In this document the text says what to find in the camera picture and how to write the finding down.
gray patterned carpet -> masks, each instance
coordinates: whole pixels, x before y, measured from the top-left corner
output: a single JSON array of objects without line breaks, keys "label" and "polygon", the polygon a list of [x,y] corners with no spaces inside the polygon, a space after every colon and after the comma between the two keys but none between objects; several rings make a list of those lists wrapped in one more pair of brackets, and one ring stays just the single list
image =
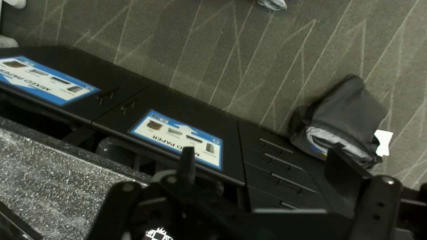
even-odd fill
[{"label": "gray patterned carpet", "polygon": [[347,74],[395,134],[375,173],[427,181],[427,0],[28,0],[4,15],[21,46],[73,46],[285,134],[291,111]]}]

